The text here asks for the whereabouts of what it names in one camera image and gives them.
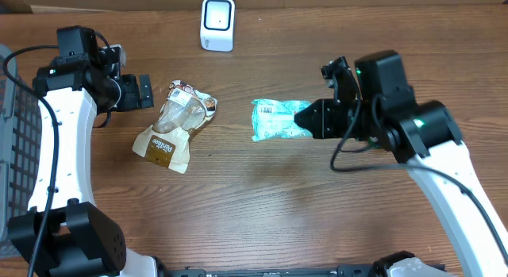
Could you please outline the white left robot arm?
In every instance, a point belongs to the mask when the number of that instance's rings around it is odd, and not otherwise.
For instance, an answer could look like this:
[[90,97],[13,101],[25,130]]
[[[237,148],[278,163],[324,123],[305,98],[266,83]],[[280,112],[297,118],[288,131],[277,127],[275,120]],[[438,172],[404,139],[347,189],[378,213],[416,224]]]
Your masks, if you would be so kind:
[[59,51],[28,89],[40,109],[39,166],[28,211],[9,219],[8,239],[30,276],[162,276],[159,260],[129,249],[97,208],[90,180],[97,115],[147,105],[135,77],[121,74],[125,52],[119,44]]

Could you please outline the large teal wipes pack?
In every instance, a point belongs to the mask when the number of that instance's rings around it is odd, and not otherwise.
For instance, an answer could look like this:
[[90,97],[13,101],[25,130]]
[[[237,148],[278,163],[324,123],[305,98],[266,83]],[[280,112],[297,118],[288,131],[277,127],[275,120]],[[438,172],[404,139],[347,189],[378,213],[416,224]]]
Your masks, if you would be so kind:
[[310,106],[311,102],[256,99],[251,103],[254,105],[252,111],[253,141],[312,137],[309,130],[297,126],[294,122],[295,114]]

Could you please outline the beige brown bread bag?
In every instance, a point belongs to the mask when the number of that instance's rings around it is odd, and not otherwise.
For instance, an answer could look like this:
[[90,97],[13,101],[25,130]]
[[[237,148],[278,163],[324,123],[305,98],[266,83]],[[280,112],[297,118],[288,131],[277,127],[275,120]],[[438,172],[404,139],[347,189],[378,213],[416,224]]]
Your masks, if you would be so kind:
[[190,161],[190,139],[215,116],[217,99],[174,80],[157,120],[140,133],[133,151],[147,161],[183,174]]

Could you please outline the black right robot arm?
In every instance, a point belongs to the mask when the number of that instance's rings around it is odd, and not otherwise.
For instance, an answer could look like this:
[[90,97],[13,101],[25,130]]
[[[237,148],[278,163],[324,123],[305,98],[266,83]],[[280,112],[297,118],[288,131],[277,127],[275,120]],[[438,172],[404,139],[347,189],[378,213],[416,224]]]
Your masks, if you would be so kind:
[[420,187],[447,234],[466,276],[507,273],[507,231],[475,173],[462,132],[447,107],[420,104],[402,57],[393,50],[339,57],[321,68],[333,96],[296,113],[316,139],[373,140],[393,154]]

